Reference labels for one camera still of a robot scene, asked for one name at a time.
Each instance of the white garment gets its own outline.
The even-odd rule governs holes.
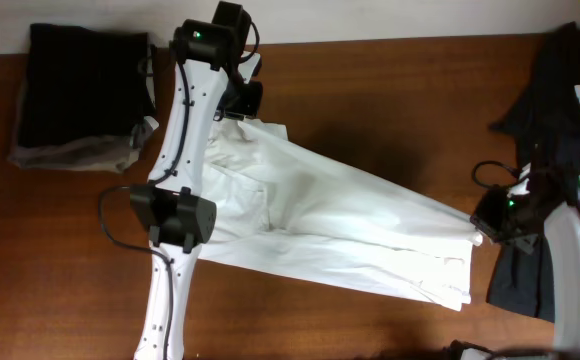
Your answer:
[[[214,123],[202,196],[217,221],[201,259],[454,310],[470,302],[481,235],[467,215],[292,144],[283,125]]]

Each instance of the wooden table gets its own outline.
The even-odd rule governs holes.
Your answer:
[[[471,213],[485,159],[514,164],[512,139],[487,131],[530,75],[540,36],[262,46],[261,118],[290,140]],[[165,65],[163,58],[157,68]],[[21,171],[6,161],[24,56],[0,56],[0,359],[130,359],[145,315],[150,259],[108,243],[102,189],[143,182],[165,126],[124,175]],[[157,77],[167,121],[172,72]],[[488,180],[507,181],[494,173]],[[117,236],[147,236],[121,196]],[[493,349],[549,344],[552,324],[485,303],[497,246],[475,249],[472,304],[367,294],[199,261],[185,326],[188,358],[353,359],[434,350],[454,339]]]

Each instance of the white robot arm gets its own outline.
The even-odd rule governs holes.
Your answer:
[[[538,154],[540,151],[542,148],[537,147]],[[473,179],[488,192],[471,221],[494,242],[524,251],[531,251],[534,241],[545,237],[552,258],[555,298],[553,349],[503,350],[489,359],[550,354],[580,359],[580,169],[556,164],[539,170],[503,166],[520,176],[519,181],[490,186],[476,178],[482,165],[503,166],[496,161],[475,166]]]
[[[256,65],[260,62],[259,54],[254,54],[247,62],[239,65],[239,73],[247,84],[253,75]],[[155,180],[161,177],[173,163],[177,148],[180,144],[180,134],[184,126],[187,131],[181,160],[175,170],[177,176],[170,176],[156,188],[171,192],[178,196],[182,188],[189,189],[190,195],[201,195],[201,175],[203,170],[203,155],[206,142],[210,133],[210,127],[219,108],[221,97],[228,88],[228,76],[223,69],[213,71],[204,62],[188,60],[183,64],[187,79],[190,102],[194,106],[189,107],[190,115],[185,124],[184,106],[187,100],[183,91],[184,85],[182,73],[179,67],[175,68],[175,95],[170,112],[170,120],[164,143],[161,147],[159,160],[150,172],[149,179]],[[153,231],[151,236],[158,236]],[[165,242],[155,246],[156,241],[150,239],[150,248],[165,255],[171,261],[173,304],[169,303],[169,285],[171,281],[167,276],[166,264],[157,256],[152,257],[153,273],[150,294],[148,298],[148,310],[146,320],[139,341],[139,346],[134,358],[137,360],[161,359],[164,339],[168,339],[168,359],[183,358],[183,322],[186,312],[186,303],[190,291],[190,281],[194,266],[201,251],[202,244],[196,244],[189,253],[183,251],[180,245]],[[172,313],[172,320],[168,326],[168,315]]]
[[[261,57],[244,52],[250,28],[241,5],[219,2],[211,23],[186,20],[176,29],[175,96],[159,158],[147,185],[110,188],[99,197],[99,221],[106,236],[124,248],[152,254],[152,283],[135,360],[183,358],[183,322],[190,282],[203,243],[214,229],[216,205],[201,197],[206,143],[214,120],[254,117],[263,88],[251,81]],[[130,190],[130,202],[149,248],[115,240],[105,225],[107,194]]]

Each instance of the black cable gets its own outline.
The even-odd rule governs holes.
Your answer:
[[[254,47],[252,48],[250,54],[239,59],[239,64],[243,64],[244,62],[250,60],[257,52],[257,50],[259,50],[259,41],[261,40],[259,38],[259,30],[257,29],[257,25],[255,25],[254,22],[251,22],[250,25],[252,25],[252,30],[254,30]]]
[[[569,357],[571,354],[566,351],[560,351],[550,348],[526,348],[526,349],[505,349],[500,351],[495,351],[485,360],[495,360],[499,358],[513,358],[513,357],[540,357],[547,356],[550,354],[559,355],[559,357]]]
[[[101,230],[103,233],[106,234],[108,239],[117,246],[120,246],[124,249],[139,251],[145,254],[150,254],[159,257],[163,260],[164,264],[166,265],[166,272],[168,273],[168,322],[166,324],[166,333],[165,338],[163,339],[163,359],[168,359],[168,338],[170,337],[170,327],[172,326],[172,312],[174,308],[174,288],[172,285],[172,268],[170,267],[170,259],[167,256],[163,255],[162,253],[152,250],[150,248],[142,247],[142,246],[135,246],[123,243],[119,240],[116,240],[110,231],[108,230],[108,226],[106,225],[105,217],[103,216],[103,202],[106,197],[117,191],[122,190],[130,190],[130,186],[113,186],[111,188],[105,189],[99,194],[99,224],[101,225]]]
[[[474,181],[477,185],[484,187],[486,189],[492,189],[492,188],[501,187],[501,186],[500,185],[486,184],[486,183],[483,183],[479,180],[479,178],[477,177],[477,171],[479,171],[479,168],[481,168],[484,165],[495,165],[495,166],[501,167],[501,168],[505,169],[506,171],[508,171],[508,173],[510,173],[510,175],[512,175],[514,178],[518,178],[519,175],[521,174],[521,171],[519,169],[513,168],[513,167],[508,166],[508,165],[506,165],[502,162],[499,162],[499,161],[494,161],[494,160],[481,161],[481,162],[477,163],[477,165],[475,165],[472,168],[472,181]],[[519,179],[519,180],[517,180],[517,182],[515,184],[506,185],[506,187],[515,186],[518,183],[523,182],[523,180]]]
[[[166,66],[163,67],[162,70],[155,72],[155,69],[153,68],[151,73],[147,73],[147,72],[143,71],[143,69],[142,69],[141,71],[139,71],[139,74],[141,74],[142,76],[145,76],[145,77],[159,76],[159,75],[162,75],[163,73],[165,73],[166,71],[168,71],[168,68],[170,68],[170,64],[172,64],[172,56],[168,56],[168,63],[166,64]]]
[[[183,145],[186,141],[186,134],[188,132],[188,120],[190,119],[190,88],[188,87],[188,77],[186,76],[186,72],[183,69],[183,65],[181,65],[180,62],[177,62],[177,65],[179,66],[179,72],[181,73],[181,79],[183,80],[183,91],[184,91],[184,97],[185,100],[183,101],[183,105],[185,108],[185,114],[183,115],[183,129],[181,130],[181,139],[179,140],[179,147],[177,148],[177,155],[174,158],[174,161],[172,161],[172,165],[170,166],[170,168],[168,168],[164,174],[156,179],[156,180],[150,180],[148,181],[148,184],[150,185],[157,185],[160,184],[162,182],[164,182],[167,178],[169,178],[172,174],[174,174],[175,169],[177,168],[177,165],[179,164],[179,161],[181,160],[181,155],[183,154]]]

